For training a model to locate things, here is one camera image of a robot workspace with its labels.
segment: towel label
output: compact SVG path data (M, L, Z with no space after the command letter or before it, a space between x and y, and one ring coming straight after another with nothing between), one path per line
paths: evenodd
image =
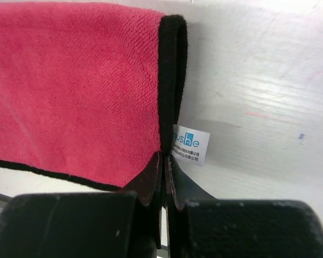
M209 141L209 133L173 125L171 154L178 160L203 166Z

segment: microfiber towel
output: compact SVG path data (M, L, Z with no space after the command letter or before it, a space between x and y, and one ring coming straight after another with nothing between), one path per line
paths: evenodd
M183 17L107 3L0 3L0 167L100 189L167 155Z

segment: pink mark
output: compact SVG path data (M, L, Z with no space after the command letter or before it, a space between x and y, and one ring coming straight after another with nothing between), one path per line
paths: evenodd
M247 112L247 113L245 113L245 114L247 114L247 115L249 115L249 116L269 118L269 116L266 116L266 115L264 115L264 114L254 113L254 112Z
M298 123L295 123L293 121L287 121L287 120L283 120L283 119L278 119L278 118L275 118L275 117L267 116L265 114L260 114L260 113L255 113L255 112L247 112L245 114L247 114L248 116L264 117L264 118L268 118L268 119L275 120L275 121L279 121L279 122L284 122L284 123L288 123L288 124L299 125Z

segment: towel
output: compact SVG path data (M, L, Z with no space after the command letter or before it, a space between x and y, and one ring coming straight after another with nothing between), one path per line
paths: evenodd
M0 3L0 167L126 185L167 155L183 17L108 3Z

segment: black binding trim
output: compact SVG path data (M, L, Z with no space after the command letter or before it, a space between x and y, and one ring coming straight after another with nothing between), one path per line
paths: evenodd
M187 25L180 15L164 16L159 26L158 112L163 155L172 147L173 124L177 124L185 82Z
M52 178L67 180L67 181L70 181L70 182L73 182L73 183L86 185L88 187L92 187L92 188L103 190L103 191L117 191L117 190L121 189L121 187L117 187L115 185L97 183L97 182L94 182L94 181L91 181L89 179L85 179L85 178L82 178L82 177L72 176L72 175L64 174L64 173L50 172L50 171L46 171L46 170L43 170L43 169L30 167L28 165L21 164L21 163L15 163L15 162L9 162L9 161L0 160L0 168L8 168L8 169L13 169L13 170L30 171L30 172L33 172L33 173L38 174L38 175L43 175L43 176L48 176L48 177L52 177Z

